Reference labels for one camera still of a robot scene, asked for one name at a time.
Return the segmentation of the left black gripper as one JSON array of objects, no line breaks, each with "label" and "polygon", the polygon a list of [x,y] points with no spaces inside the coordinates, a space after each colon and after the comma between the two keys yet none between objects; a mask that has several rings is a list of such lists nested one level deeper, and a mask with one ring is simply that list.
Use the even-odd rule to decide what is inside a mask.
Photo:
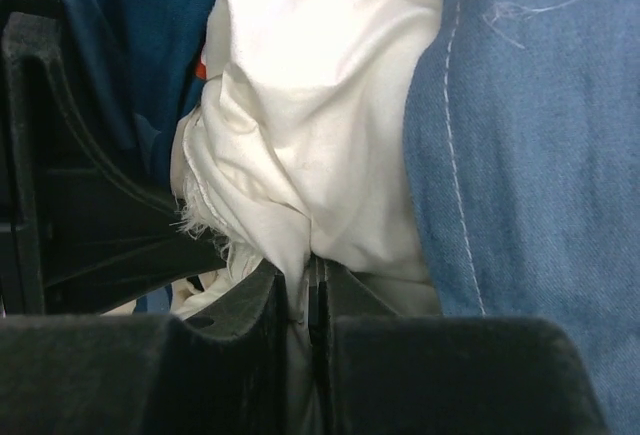
[{"label": "left black gripper", "polygon": [[1,0],[1,299],[100,313],[218,269],[103,126],[64,24]]}]

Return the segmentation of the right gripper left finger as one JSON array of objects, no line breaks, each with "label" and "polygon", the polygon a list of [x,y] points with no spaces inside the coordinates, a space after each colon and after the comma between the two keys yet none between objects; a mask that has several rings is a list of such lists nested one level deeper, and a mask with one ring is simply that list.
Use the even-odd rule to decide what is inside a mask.
[{"label": "right gripper left finger", "polygon": [[5,434],[280,434],[286,296],[271,265],[188,320],[10,316]]}]

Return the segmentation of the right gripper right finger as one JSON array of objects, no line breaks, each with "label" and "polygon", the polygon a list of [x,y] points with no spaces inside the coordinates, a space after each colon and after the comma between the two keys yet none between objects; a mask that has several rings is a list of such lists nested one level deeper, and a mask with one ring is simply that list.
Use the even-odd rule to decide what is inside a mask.
[{"label": "right gripper right finger", "polygon": [[308,267],[329,434],[604,434],[580,356],[531,318],[405,317],[345,267]]}]

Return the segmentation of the white pillow with red logo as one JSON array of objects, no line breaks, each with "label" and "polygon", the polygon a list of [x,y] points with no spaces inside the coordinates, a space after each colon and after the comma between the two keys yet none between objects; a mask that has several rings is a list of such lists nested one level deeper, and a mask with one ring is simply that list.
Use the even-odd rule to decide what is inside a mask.
[{"label": "white pillow with red logo", "polygon": [[345,266],[402,315],[435,314],[402,150],[417,61],[442,0],[216,0],[206,83],[177,128],[187,230],[230,242],[233,280],[269,261],[289,302],[285,430],[319,434],[309,259]]}]

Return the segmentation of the blue lettered pillowcase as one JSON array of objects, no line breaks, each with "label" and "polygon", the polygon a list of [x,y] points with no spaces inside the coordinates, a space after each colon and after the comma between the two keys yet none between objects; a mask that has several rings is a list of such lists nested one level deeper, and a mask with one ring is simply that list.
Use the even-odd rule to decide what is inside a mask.
[{"label": "blue lettered pillowcase", "polygon": [[[215,2],[63,0],[107,126],[171,189]],[[558,323],[637,433],[639,0],[442,0],[402,150],[442,312]]]}]

